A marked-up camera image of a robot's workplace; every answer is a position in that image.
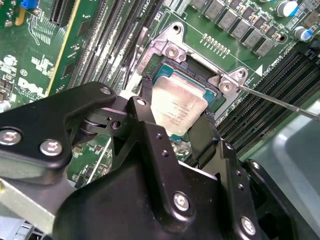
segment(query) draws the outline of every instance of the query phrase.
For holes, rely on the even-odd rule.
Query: mounting hole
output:
[[[113,122],[111,122],[111,128],[112,128],[113,130],[117,130],[118,128],[120,128],[120,125],[121,125],[121,122],[119,122],[119,121],[113,121]]]
[[[178,34],[178,33],[180,33],[181,28],[178,25],[174,25],[173,30],[175,30],[176,34]]]
[[[247,74],[245,71],[241,70],[238,72],[238,78],[243,79]]]
[[[284,43],[286,40],[287,40],[287,37],[286,37],[285,35],[282,35],[282,36],[279,38],[279,43]]]
[[[163,150],[161,155],[167,158],[169,156],[169,153],[166,150]]]
[[[111,91],[106,87],[100,88],[100,91],[107,95],[111,94]]]
[[[137,102],[138,104],[142,105],[142,106],[146,105],[146,102],[145,102],[143,99],[141,99],[141,98],[138,98],[138,99],[136,100],[136,102]]]
[[[244,186],[243,186],[242,184],[238,184],[238,188],[239,188],[241,191],[245,190],[245,188],[244,188]]]

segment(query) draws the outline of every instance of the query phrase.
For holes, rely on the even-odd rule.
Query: metal plate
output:
[[[156,123],[171,134],[183,136],[208,106],[205,93],[175,73],[160,76],[152,92],[151,109]]]

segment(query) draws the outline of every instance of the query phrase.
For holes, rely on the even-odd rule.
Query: white capacitor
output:
[[[0,113],[8,111],[10,108],[10,102],[8,102],[7,100],[0,101]]]
[[[310,40],[312,38],[312,34],[313,32],[310,29],[306,29],[303,26],[297,26],[293,31],[293,35],[303,42]]]
[[[281,1],[275,9],[279,17],[293,17],[298,11],[298,3],[296,1]]]

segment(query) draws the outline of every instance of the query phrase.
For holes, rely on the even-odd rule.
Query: motherboard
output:
[[[98,81],[139,94],[180,161],[196,166],[188,129],[203,111],[239,157],[291,112],[230,79],[296,106],[319,97],[319,0],[0,0],[0,111]],[[68,179],[112,170],[111,139],[77,145]]]

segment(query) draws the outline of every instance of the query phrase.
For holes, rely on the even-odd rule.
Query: silver screw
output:
[[[231,144],[230,143],[225,143],[225,145],[226,145],[226,147],[228,148],[228,149],[230,149],[230,150],[233,150],[234,148],[231,146]]]
[[[107,95],[111,94],[111,91],[106,87],[100,88],[100,91]]]
[[[243,216],[241,218],[241,224],[244,230],[249,234],[249,235],[255,235],[256,234],[256,228],[254,224],[249,220],[249,218]]]
[[[228,92],[229,89],[230,89],[230,86],[229,85],[223,85],[222,89],[223,89],[223,91]]]
[[[238,78],[243,79],[246,76],[246,72],[241,70],[237,74]]]
[[[62,145],[57,140],[48,139],[41,143],[40,151],[47,156],[58,156],[62,152]]]
[[[165,54],[170,59],[175,59],[179,55],[179,50],[175,46],[168,46],[165,50]]]
[[[173,202],[174,202],[174,205],[181,211],[185,212],[189,209],[188,199],[179,192],[173,195]]]
[[[252,166],[254,166],[255,169],[260,169],[260,166],[255,161],[252,162]]]
[[[11,146],[19,143],[21,134],[16,130],[7,129],[0,131],[0,144]]]
[[[144,101],[144,100],[142,100],[141,98],[138,98],[137,100],[136,100],[136,102],[138,103],[138,104],[140,104],[140,105],[146,105],[146,102]]]

